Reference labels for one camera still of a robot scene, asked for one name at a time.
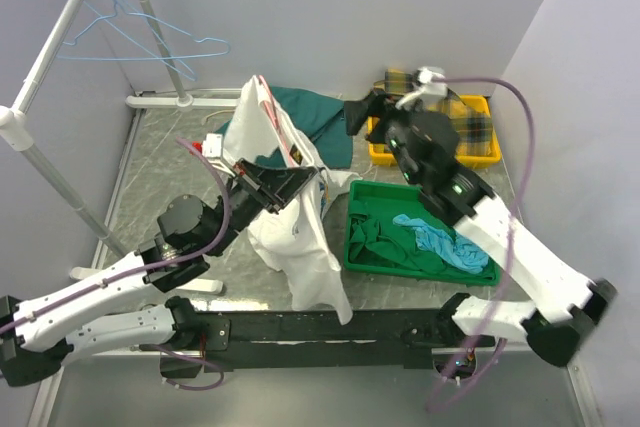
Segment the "white flower print t-shirt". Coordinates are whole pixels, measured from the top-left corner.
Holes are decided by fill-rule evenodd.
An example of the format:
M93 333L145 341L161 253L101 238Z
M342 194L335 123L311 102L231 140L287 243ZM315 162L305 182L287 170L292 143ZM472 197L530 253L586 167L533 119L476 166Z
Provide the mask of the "white flower print t-shirt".
M255 161L281 154L279 138L266 112L267 93L254 75L244 84L239 103L224 134L228 160ZM248 239L268 267L282 271L292 294L292 309L331 307L340 324L349 323L352 307L341 279L341 265L331 252L323 218L333 201L349 192L360 176L328 168L315 146L298 130L276 102L280 126L290 147L294 166L316 167L319 173L281 212L262 212L248 227Z

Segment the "pink wire hanger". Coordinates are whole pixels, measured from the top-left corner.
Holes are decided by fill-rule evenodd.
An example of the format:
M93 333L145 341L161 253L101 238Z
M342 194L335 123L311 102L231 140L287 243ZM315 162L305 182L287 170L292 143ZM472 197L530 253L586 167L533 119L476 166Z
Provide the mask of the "pink wire hanger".
M278 111L276 109L276 102L275 102L275 98L273 97L273 94L270 90L270 87L268 85L268 83L266 82L265 78L263 75L258 75L258 81L259 84L263 87L263 89L266 91L267 93L267 97L268 100L266 101L266 112L268 113L268 116L271 120L271 123L276 131L276 134L279 138L279 144L280 144L280 150L281 150L281 154L282 157L285 161L285 164L287 166L294 166L296 164L295 159L291 156L290 153L290 147L287 143L287 139L284 135L284 132L281 129L280 126L280 121L279 121L279 117L278 117Z

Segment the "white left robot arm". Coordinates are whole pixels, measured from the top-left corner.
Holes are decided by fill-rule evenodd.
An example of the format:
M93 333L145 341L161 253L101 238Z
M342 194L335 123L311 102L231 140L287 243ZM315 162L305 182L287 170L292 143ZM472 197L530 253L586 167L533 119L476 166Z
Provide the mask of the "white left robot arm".
M1 299L1 376L11 387L38 383L63 366L131 345L181 350L206 325L173 291L205 273L262 212L279 213L318 175L316 167L265 168L239 160L215 206L185 194L157 219L158 234L98 273L32 300ZM136 299L167 293L164 303L117 313Z

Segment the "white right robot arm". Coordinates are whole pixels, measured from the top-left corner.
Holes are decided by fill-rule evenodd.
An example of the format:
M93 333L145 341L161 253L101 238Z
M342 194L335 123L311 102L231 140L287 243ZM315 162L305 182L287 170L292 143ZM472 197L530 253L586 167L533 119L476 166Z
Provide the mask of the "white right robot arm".
M470 336L525 342L542 360L565 367L591 336L617 296L606 279L591 280L547 248L502 198L456 157L459 136L443 113L421 102L395 106L370 91L344 105L346 132L356 135L374 117L367 139L383 143L426 210L480 247L527 294L525 301L490 301L457 294L440 310L439 337L449 345Z

